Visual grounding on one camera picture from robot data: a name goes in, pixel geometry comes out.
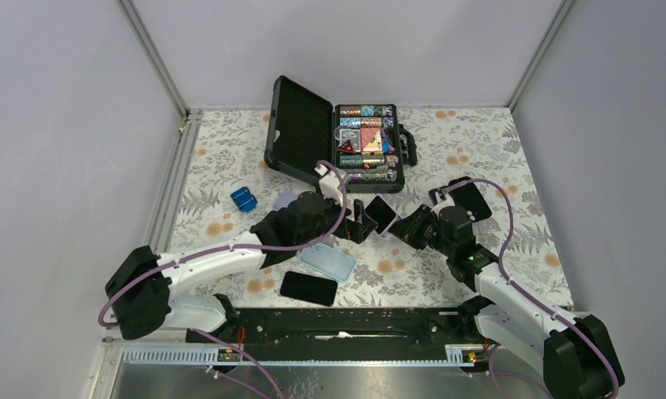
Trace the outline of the bare black phone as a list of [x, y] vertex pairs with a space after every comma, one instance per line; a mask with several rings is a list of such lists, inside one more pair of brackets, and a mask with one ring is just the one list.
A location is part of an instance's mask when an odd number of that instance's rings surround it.
[[328, 278], [288, 271], [284, 275], [279, 294], [286, 298], [332, 307], [338, 291], [338, 282]]
[[433, 205], [440, 204], [447, 200], [447, 190], [445, 186], [437, 187], [428, 191], [428, 196]]

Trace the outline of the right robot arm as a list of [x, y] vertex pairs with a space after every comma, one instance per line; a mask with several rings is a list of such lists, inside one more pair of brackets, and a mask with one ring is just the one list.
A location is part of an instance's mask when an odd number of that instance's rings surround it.
[[604, 323], [578, 316], [528, 289], [504, 270], [501, 259], [476, 241], [462, 207], [440, 212], [423, 205], [390, 233], [414, 249], [434, 249], [451, 275], [476, 296], [461, 305], [461, 338], [483, 337], [532, 366], [554, 398], [615, 398], [625, 376]]

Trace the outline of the dark phone case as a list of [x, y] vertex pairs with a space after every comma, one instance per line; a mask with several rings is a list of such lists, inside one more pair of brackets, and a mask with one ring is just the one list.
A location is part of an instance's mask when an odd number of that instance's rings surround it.
[[466, 210], [472, 222], [489, 219], [492, 216], [490, 206], [474, 183], [468, 183], [451, 192], [455, 205]]

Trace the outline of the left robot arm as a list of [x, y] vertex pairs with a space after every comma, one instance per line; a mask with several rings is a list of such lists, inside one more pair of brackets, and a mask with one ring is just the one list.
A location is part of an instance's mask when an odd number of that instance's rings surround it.
[[217, 341], [229, 341], [238, 330], [231, 302], [223, 294], [194, 296], [192, 288], [280, 264], [331, 235], [360, 244], [376, 227], [359, 199], [349, 209], [320, 193], [305, 192], [219, 244], [173, 254], [138, 247], [106, 283], [108, 300], [98, 322], [118, 329], [125, 340], [160, 329], [199, 329]]

